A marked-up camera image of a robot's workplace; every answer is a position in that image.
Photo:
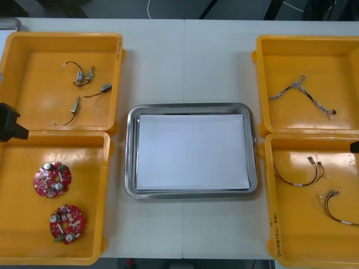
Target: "white cable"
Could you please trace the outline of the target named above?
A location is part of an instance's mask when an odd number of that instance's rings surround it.
[[[304,10],[300,10],[299,8],[297,8],[295,6],[292,6],[291,4],[288,4],[288,3],[285,3],[285,2],[283,2],[283,4],[286,4],[288,7],[294,8],[297,11],[304,12]]]
[[[151,15],[150,15],[150,4],[151,4],[151,0],[148,0],[148,4],[147,4],[147,15],[148,15],[148,18],[150,18],[150,19],[152,20]]]
[[[288,7],[294,8],[294,9],[297,10],[297,11],[304,12],[304,10],[301,10],[301,9],[299,9],[299,8],[297,8],[297,7],[295,7],[295,6],[292,6],[291,4],[288,4],[288,3],[286,3],[286,2],[283,2],[283,4],[286,4]]]

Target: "yellow plastic bin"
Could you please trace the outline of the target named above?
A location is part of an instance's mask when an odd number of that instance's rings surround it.
[[[4,75],[0,102],[16,108],[18,123],[29,130],[116,131],[116,107],[121,60],[125,57],[120,34],[16,32],[7,41],[0,64]],[[93,81],[81,88],[73,85],[78,66],[95,68]],[[100,92],[110,83],[112,90]],[[80,97],[73,122],[71,106]]]
[[[269,133],[359,134],[359,37],[260,36],[252,55],[256,63],[262,136]],[[300,75],[302,86],[322,106],[324,115],[297,89],[269,100]]]
[[[270,134],[261,145],[270,226],[268,251],[284,267],[359,268],[359,227],[331,219],[323,207],[332,189],[340,191],[330,199],[330,212],[340,220],[359,223],[359,161],[349,149],[358,140],[359,136],[332,134]],[[327,177],[297,187],[275,176],[274,164],[285,180],[310,182],[315,171],[309,156],[322,162]]]
[[[0,143],[0,264],[90,265],[106,248],[103,223],[109,156],[105,132],[32,131],[28,140]],[[45,163],[60,161],[72,175],[56,198],[36,193],[33,178]],[[55,243],[50,215],[63,204],[77,206],[85,230],[72,244]]]

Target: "red circuit board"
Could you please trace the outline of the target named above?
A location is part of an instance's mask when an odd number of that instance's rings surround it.
[[[76,206],[62,205],[50,217],[50,231],[55,242],[71,244],[80,237],[84,228],[84,216]]]
[[[44,164],[40,168],[40,173],[36,173],[34,177],[35,191],[48,198],[54,198],[67,192],[70,183],[70,170],[59,161]]]

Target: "table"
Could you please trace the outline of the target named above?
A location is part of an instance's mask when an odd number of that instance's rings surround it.
[[[123,187],[125,125],[137,104],[241,102],[260,123],[251,53],[262,34],[359,35],[355,22],[22,18],[30,31],[115,32],[124,38],[102,257],[270,259],[264,167],[252,197],[137,201]],[[255,129],[257,143],[263,142]]]

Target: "metal tray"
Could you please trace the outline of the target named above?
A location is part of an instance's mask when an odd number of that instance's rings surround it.
[[[145,190],[136,188],[140,115],[228,115],[242,114],[245,132],[249,189]],[[251,110],[241,103],[159,104],[132,108],[127,118],[125,189],[134,199],[206,198],[249,196],[257,188],[255,136]]]

